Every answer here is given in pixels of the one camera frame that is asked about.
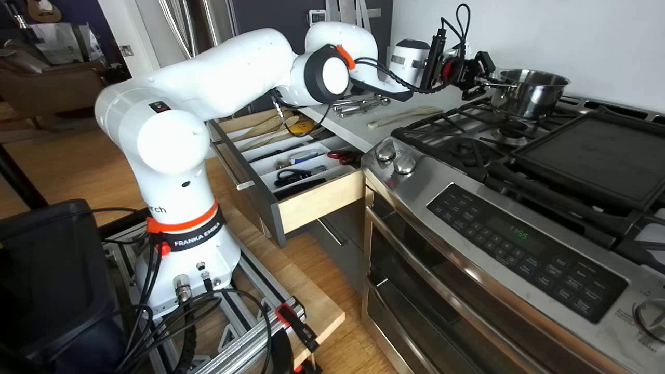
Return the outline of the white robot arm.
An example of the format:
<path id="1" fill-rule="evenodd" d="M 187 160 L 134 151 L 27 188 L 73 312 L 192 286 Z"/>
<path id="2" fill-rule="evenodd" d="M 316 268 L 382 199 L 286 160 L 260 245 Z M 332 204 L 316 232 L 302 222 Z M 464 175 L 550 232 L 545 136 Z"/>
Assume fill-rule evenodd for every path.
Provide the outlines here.
<path id="1" fill-rule="evenodd" d="M 460 85 L 467 47 L 404 39 L 389 61 L 358 24 L 320 20 L 298 54 L 276 28 L 231 37 L 189 60 L 113 83 L 95 100 L 100 128 L 122 151 L 147 206 L 149 249 L 137 259 L 140 302 L 153 316 L 231 282 L 241 249 L 211 195 L 207 125 L 272 92 L 291 107 L 334 103 L 351 85 L 400 100 Z"/>

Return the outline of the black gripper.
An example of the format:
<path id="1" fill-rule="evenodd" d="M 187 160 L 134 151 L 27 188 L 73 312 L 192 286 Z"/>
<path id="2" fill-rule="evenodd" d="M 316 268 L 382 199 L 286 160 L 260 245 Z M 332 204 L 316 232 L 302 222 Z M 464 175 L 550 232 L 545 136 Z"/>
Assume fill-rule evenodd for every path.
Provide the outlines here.
<path id="1" fill-rule="evenodd" d="M 480 77 L 489 77 L 495 61 L 489 52 L 478 52 L 466 60 L 462 55 L 447 55 L 440 67 L 440 81 L 458 89 L 472 89 Z"/>

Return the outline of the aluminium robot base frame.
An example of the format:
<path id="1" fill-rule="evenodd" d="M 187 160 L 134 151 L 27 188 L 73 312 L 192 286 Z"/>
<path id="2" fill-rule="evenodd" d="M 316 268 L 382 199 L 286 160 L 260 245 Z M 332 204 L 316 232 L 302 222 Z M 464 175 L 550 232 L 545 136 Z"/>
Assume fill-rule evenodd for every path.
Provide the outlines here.
<path id="1" fill-rule="evenodd" d="M 171 270 L 166 232 L 145 218 L 136 212 L 102 227 L 128 322 L 118 374 L 295 374 L 312 353 L 276 308 L 286 302 L 310 325 L 306 306 L 247 247 L 226 279 L 210 259 Z"/>

